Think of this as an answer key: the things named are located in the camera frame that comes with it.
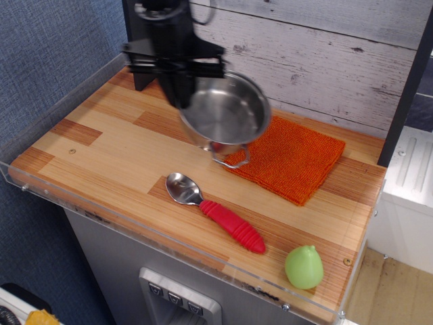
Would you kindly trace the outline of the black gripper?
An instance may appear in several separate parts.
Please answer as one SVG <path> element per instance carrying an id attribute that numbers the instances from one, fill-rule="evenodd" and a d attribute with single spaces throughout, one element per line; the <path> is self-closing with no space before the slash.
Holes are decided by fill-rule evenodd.
<path id="1" fill-rule="evenodd" d="M 129 59 L 133 72 L 158 74 L 170 105 L 184 109 L 196 92 L 196 77 L 223 78 L 224 48 L 197 36 L 189 9 L 138 9 L 145 21 L 154 61 Z"/>

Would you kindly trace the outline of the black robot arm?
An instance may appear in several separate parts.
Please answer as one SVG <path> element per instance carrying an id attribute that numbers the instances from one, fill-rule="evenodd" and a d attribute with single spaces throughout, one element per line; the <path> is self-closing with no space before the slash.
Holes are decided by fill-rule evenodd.
<path id="1" fill-rule="evenodd" d="M 225 49 L 197 36 L 189 1 L 139 1 L 135 13 L 145 38 L 123 46 L 128 67 L 155 76 L 172 106 L 189 106 L 197 78 L 224 77 Z"/>

